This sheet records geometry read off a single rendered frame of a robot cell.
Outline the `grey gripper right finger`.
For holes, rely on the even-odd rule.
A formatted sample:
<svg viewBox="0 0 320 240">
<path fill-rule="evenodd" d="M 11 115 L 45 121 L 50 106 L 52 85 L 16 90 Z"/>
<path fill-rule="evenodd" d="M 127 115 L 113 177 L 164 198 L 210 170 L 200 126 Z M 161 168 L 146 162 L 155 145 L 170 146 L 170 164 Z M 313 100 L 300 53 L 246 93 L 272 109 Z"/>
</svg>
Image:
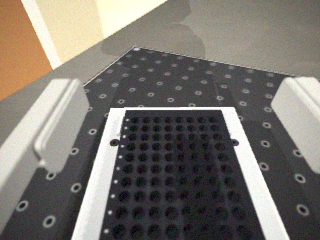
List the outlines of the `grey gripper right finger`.
<svg viewBox="0 0 320 240">
<path fill-rule="evenodd" d="M 271 107 L 311 169 L 320 174 L 320 82 L 285 78 Z"/>
</svg>

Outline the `black well plate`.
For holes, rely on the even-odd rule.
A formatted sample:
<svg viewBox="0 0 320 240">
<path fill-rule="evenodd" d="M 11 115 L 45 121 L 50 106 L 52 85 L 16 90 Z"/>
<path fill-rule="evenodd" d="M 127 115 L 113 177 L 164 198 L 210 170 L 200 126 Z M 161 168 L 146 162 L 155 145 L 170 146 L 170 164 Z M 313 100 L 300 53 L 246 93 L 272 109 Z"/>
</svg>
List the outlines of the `black well plate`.
<svg viewBox="0 0 320 240">
<path fill-rule="evenodd" d="M 221 109 L 125 111 L 99 240 L 266 240 Z"/>
</svg>

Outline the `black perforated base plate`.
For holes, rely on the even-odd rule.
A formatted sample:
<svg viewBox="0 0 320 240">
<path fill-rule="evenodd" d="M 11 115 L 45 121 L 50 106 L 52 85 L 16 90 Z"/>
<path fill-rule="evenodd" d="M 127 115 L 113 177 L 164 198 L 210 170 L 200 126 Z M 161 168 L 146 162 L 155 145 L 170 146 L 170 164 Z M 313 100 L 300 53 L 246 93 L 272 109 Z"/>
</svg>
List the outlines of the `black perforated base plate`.
<svg viewBox="0 0 320 240">
<path fill-rule="evenodd" d="M 132 46 L 83 84 L 89 109 L 64 168 L 37 168 L 0 240 L 72 240 L 111 108 L 234 107 L 289 240 L 320 240 L 320 174 L 271 107 L 307 77 Z"/>
</svg>

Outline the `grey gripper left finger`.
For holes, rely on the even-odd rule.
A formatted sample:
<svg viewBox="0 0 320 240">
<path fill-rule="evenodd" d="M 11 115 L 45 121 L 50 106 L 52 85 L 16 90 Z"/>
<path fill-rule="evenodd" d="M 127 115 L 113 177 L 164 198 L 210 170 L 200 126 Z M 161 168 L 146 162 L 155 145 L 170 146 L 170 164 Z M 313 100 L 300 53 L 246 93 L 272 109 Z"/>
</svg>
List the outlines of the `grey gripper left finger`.
<svg viewBox="0 0 320 240">
<path fill-rule="evenodd" d="M 0 148 L 0 234 L 37 168 L 59 173 L 89 109 L 79 79 L 53 79 Z"/>
</svg>

